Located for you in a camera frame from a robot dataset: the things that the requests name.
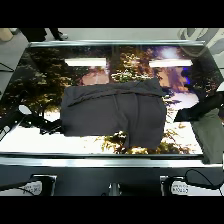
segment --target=table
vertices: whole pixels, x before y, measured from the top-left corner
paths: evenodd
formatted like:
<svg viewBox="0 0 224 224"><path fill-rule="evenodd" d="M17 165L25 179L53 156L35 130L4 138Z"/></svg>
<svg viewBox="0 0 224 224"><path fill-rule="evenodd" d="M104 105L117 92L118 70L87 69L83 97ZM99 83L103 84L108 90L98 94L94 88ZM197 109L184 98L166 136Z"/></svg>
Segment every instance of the table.
<svg viewBox="0 0 224 224"><path fill-rule="evenodd" d="M77 60L74 60L77 58L85 58L90 64L88 66L78 64L79 66L77 66L77 64L75 65ZM188 60L193 65L191 67L185 65L171 68L152 68L149 66L150 61L164 59ZM101 63L101 66L96 66L94 64L96 62ZM181 74L189 68L191 71L189 77L183 77ZM127 73L134 75L127 79ZM135 156L135 158L139 154L143 154L140 156L144 159L158 159L158 156L165 160L202 158L201 148L195 139L190 123L172 123L172 121L177 110L191 107L198 102L196 95L184 87L185 83L194 82L194 85L203 87L208 94L212 94L223 81L212 55L204 47L203 42L54 41L30 43L25 49L1 99L0 116L4 116L14 106L16 97L23 90L26 90L29 92L29 96L24 104L33 111L40 112L41 105L52 102L45 109L44 116L54 121L59 118L60 99L66 87L70 85L106 84L118 80L121 82L132 81L139 74L159 77L160 85L167 90L165 103L169 108L169 116L167 116L164 138L156 152L138 148L123 152L119 151L113 144L110 148L103 148L105 142L108 143L103 136L99 138L94 136L66 138L59 134L40 135L37 128L29 127L29 124L23 124L22 127L7 135L0 143L2 153L7 157L14 153L13 157L22 154L27 155L28 158L32 156L36 158L38 156L43 156L42 158L44 156L50 158L71 156L73 159L77 156L82 158L86 158L86 156L106 156L104 158L107 158L112 155L121 158L121 154L124 154L122 156L128 156L127 153L134 154L131 156Z"/></svg>

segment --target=black cable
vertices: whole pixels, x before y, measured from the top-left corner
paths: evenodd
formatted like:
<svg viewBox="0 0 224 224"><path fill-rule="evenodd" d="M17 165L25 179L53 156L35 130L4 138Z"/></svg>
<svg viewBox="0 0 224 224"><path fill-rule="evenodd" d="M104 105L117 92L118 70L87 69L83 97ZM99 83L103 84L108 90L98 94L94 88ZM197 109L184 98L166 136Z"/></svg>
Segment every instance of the black cable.
<svg viewBox="0 0 224 224"><path fill-rule="evenodd" d="M203 176L210 184L211 184L211 186L213 186L213 187L215 187L215 185L203 174L203 173L201 173L200 171L198 171L198 170L195 170L195 169L190 169L190 170L187 170L186 171L186 173L185 173L185 175L184 175L184 178L185 178L185 180L186 180L186 182L188 182L188 183L190 183L189 181L188 181L188 178L187 178L187 174L188 174L188 172L190 172L190 171L195 171L195 172L197 172L197 173L199 173L201 176ZM219 192L220 192L220 194L221 194L221 196L223 196L223 194L222 194L222 191L221 191L221 189L220 189L220 187L218 188L219 189Z"/></svg>
<svg viewBox="0 0 224 224"><path fill-rule="evenodd" d="M35 195L34 193L32 193L31 191L28 191L28 190L23 189L23 188L20 188L20 187L13 188L13 189L19 189L19 190L22 190L22 191L25 191L25 192L27 192L27 193L31 194L32 196L36 196L36 195Z"/></svg>

